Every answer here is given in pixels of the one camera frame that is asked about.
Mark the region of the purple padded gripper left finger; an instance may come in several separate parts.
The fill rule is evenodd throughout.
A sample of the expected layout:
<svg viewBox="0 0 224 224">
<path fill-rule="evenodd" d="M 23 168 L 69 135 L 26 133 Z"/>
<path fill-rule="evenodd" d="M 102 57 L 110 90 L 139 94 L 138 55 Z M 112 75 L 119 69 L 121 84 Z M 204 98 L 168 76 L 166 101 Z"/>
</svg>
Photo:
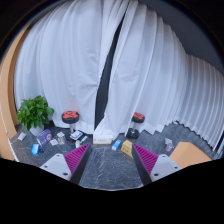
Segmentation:
<svg viewBox="0 0 224 224">
<path fill-rule="evenodd" d="M 85 144 L 67 154 L 55 154 L 41 169 L 78 184 L 92 152 L 90 144 Z"/>
</svg>

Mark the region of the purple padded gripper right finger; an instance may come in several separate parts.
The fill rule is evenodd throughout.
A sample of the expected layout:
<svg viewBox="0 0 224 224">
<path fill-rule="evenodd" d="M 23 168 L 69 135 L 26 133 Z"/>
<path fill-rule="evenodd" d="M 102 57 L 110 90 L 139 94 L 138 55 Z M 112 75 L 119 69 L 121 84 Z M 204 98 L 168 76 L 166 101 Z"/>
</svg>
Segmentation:
<svg viewBox="0 0 224 224">
<path fill-rule="evenodd" d="M 181 167 L 166 154 L 157 155 L 137 144 L 132 146 L 132 156 L 143 185 L 181 170 Z"/>
</svg>

